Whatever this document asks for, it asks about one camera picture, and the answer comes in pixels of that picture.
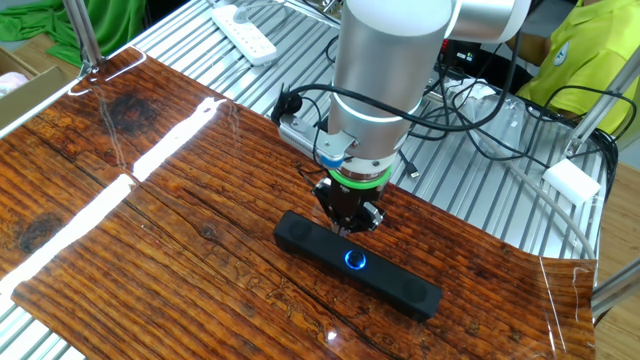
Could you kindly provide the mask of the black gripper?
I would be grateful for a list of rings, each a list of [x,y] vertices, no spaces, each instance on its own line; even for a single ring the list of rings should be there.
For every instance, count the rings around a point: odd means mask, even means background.
[[[337,235],[374,231],[384,220],[386,212],[374,202],[378,200],[376,187],[356,189],[330,178],[321,179],[314,187],[313,194],[318,199],[326,216],[332,223],[331,229]]]

